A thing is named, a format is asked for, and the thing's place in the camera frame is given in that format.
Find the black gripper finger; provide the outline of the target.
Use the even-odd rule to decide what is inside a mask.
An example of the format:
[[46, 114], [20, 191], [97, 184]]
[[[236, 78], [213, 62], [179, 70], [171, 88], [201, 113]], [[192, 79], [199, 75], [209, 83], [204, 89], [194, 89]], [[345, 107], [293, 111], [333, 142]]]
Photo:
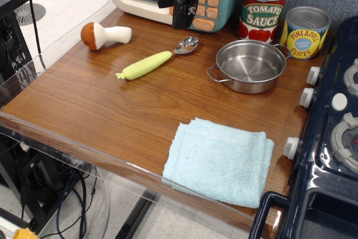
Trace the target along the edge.
[[191, 27], [196, 15], [199, 0], [175, 0], [173, 5], [172, 27], [175, 30]]

